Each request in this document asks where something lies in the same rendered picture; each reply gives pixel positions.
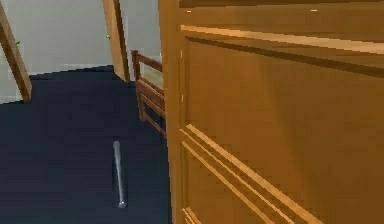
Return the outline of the orange wooden cupboard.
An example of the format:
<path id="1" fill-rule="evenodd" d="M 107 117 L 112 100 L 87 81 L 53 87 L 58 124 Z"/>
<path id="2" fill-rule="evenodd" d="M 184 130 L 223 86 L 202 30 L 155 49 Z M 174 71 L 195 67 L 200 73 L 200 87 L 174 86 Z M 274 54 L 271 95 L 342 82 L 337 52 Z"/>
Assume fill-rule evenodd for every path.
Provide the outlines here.
<path id="1" fill-rule="evenodd" d="M 171 224 L 384 224 L 384 0 L 158 0 Z"/>

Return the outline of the grey metal baseball bat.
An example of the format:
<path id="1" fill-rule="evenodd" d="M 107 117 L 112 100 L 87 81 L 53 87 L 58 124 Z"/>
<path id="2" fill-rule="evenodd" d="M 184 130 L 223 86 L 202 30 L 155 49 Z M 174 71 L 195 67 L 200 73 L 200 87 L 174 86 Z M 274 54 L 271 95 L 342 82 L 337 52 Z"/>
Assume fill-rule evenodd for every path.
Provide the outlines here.
<path id="1" fill-rule="evenodd" d="M 113 150 L 114 150 L 116 175 L 117 175 L 117 181 L 118 181 L 118 194 L 119 194 L 118 208 L 125 208 L 127 204 L 125 202 L 125 194 L 124 194 L 123 178 L 122 178 L 122 167 L 121 167 L 121 150 L 120 150 L 120 142 L 118 140 L 115 140 L 113 142 Z"/>

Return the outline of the brown wooden bed frame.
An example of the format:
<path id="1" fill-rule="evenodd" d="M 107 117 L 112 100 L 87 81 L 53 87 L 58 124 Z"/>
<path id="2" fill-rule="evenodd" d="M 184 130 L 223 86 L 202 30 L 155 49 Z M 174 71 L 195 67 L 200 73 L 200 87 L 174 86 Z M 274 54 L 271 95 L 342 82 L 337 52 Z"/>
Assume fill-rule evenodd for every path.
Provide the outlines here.
<path id="1" fill-rule="evenodd" d="M 148 121 L 158 132 L 166 136 L 166 131 L 161 125 L 145 112 L 145 107 L 148 106 L 161 118 L 166 119 L 162 63 L 140 54 L 138 50 L 132 50 L 131 57 L 139 119 Z"/>

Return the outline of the light wooden door frame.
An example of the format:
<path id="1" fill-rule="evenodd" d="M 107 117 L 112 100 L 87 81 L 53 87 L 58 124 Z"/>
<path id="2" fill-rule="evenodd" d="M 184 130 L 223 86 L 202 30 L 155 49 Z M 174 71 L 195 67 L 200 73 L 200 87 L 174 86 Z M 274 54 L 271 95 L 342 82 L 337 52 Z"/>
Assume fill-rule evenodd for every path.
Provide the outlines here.
<path id="1" fill-rule="evenodd" d="M 120 9 L 120 0 L 102 0 L 107 35 L 114 73 L 125 82 L 130 81 L 127 50 L 124 39 L 124 29 Z M 32 84 L 20 54 L 15 37 L 11 31 L 4 7 L 0 2 L 0 45 L 15 78 L 23 101 L 30 101 Z"/>

